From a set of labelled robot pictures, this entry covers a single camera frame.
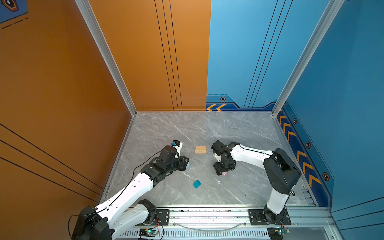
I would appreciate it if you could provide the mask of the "plain wood plank block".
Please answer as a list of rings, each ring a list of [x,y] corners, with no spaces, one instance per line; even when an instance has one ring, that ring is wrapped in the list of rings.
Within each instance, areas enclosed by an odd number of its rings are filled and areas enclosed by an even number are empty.
[[[196,151],[203,151],[203,150],[206,151],[206,150],[207,150],[207,147],[206,147],[206,146],[196,146],[196,147],[195,147],[195,150],[196,150]]]

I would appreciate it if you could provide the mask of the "engraved wood plank block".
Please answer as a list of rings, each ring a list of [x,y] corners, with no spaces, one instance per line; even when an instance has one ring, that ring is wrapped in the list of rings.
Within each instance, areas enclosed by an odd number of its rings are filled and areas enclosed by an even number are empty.
[[[196,153],[196,154],[206,154],[206,153],[207,153],[207,150],[206,150],[206,149],[204,149],[204,150],[203,150],[203,149],[196,149],[196,150],[195,150],[195,153]]]

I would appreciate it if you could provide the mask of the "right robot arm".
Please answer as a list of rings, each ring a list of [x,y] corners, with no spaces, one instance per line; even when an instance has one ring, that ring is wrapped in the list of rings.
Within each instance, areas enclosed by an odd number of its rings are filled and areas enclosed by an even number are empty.
[[[292,224],[286,203],[294,195],[293,188],[302,172],[283,149],[257,150],[235,142],[225,145],[219,140],[213,143],[211,149],[217,160],[214,169],[219,176],[233,171],[238,162],[259,167],[267,173],[272,186],[271,195],[263,210],[249,210],[252,225],[284,227]]]

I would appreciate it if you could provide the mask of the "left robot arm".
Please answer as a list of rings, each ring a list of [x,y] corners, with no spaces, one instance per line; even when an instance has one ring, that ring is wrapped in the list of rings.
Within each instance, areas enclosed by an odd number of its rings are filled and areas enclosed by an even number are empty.
[[[115,240],[126,230],[155,221],[156,206],[141,196],[175,171],[185,171],[189,158],[181,156],[183,144],[174,140],[144,162],[140,172],[122,190],[92,208],[85,207],[78,215],[70,238],[72,240]]]

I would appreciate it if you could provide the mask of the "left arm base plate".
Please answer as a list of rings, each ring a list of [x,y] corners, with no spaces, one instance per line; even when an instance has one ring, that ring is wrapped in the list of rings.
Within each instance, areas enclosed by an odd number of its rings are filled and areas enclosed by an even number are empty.
[[[140,224],[140,226],[155,226],[160,224],[162,226],[168,226],[170,220],[169,209],[157,209],[155,212],[151,211],[146,220]]]

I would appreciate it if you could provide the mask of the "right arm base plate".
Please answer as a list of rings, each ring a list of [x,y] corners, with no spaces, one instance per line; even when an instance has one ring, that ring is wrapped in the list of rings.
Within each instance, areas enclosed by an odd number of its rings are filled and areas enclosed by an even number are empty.
[[[249,219],[252,226],[284,225],[292,224],[288,210],[284,208],[278,215],[268,209],[249,209]]]

